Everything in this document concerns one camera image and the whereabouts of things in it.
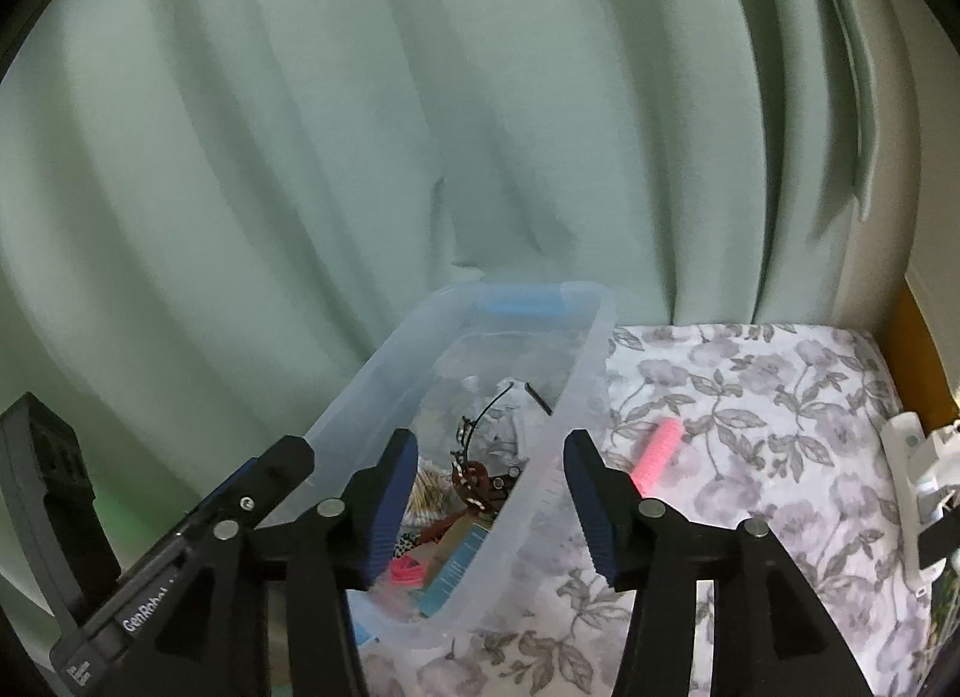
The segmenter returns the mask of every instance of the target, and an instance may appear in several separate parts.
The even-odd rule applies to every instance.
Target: pink cylinder
[[[664,419],[660,426],[656,427],[656,432],[650,441],[647,449],[643,451],[640,462],[630,473],[637,491],[640,496],[649,496],[659,480],[661,472],[666,467],[680,446],[680,439],[683,438],[683,422],[678,419]]]

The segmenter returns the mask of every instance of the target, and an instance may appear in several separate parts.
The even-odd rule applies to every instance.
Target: floral bedsheet
[[[618,328],[608,377],[608,465],[629,470],[663,417],[686,425],[656,492],[691,520],[766,519],[884,697],[912,695],[929,607],[904,585],[899,517],[878,430],[899,411],[872,340],[797,325]],[[522,622],[491,623],[449,650],[363,649],[373,697],[573,697],[611,693],[632,593],[607,587],[582,534]],[[713,606],[697,606],[691,697],[709,695]]]

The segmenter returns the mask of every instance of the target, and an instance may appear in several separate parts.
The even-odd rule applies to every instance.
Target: translucent plastic container
[[[373,354],[305,438],[316,469],[265,525],[282,523],[337,496],[350,475],[376,463],[394,429],[413,427],[427,395],[450,381],[495,386],[505,377],[529,382],[552,407],[533,438],[523,474],[462,581],[431,617],[410,621],[391,607],[390,592],[350,592],[354,620],[373,636],[407,648],[444,645],[450,633],[474,628],[508,590],[521,549],[549,543],[531,538],[531,521],[572,525],[563,480],[563,440],[577,428],[599,438],[608,417],[606,358],[613,333],[613,296],[592,283],[516,285],[470,282],[430,296]],[[450,386],[456,399],[456,386]],[[459,417],[448,413],[418,434],[421,455],[449,464]]]

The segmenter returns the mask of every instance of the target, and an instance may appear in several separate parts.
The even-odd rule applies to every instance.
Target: silver screw
[[[240,531],[240,524],[232,518],[227,518],[213,527],[213,537],[216,539],[233,539]]]
[[[644,499],[637,507],[643,518],[663,518],[666,513],[666,505],[659,499]]]
[[[760,518],[751,518],[743,525],[743,528],[752,537],[766,537],[767,534],[770,534],[770,527],[767,526],[767,522]]]
[[[331,496],[330,499],[325,499],[317,505],[317,513],[323,515],[324,518],[337,518],[344,510],[347,510],[344,500],[335,496]]]

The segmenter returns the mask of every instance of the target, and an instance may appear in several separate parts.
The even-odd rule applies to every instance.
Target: green curtain
[[[846,45],[833,0],[54,0],[0,85],[0,404],[73,423],[128,563],[445,283],[825,322]]]

